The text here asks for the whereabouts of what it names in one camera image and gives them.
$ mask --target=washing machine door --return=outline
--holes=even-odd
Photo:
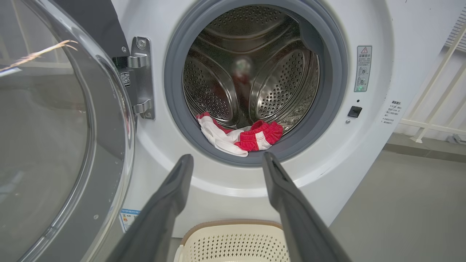
[[[129,184],[130,99],[109,55],[58,5],[0,6],[0,260],[86,260]]]

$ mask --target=door hinge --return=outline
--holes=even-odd
[[[113,62],[120,72],[133,113],[155,119],[150,39],[134,37],[130,56],[116,57]]]

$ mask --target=laundry basket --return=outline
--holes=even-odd
[[[261,220],[208,222],[182,239],[174,262],[288,262],[280,224]]]

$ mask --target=red and white clothing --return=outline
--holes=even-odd
[[[226,129],[208,112],[196,116],[201,131],[215,148],[235,156],[247,157],[250,151],[267,150],[283,134],[283,127],[276,122],[270,124],[259,120],[252,126]]]

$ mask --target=screw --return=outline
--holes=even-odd
[[[139,39],[137,41],[137,47],[139,47],[139,49],[144,49],[145,48],[145,45],[146,45],[146,42],[144,39]]]

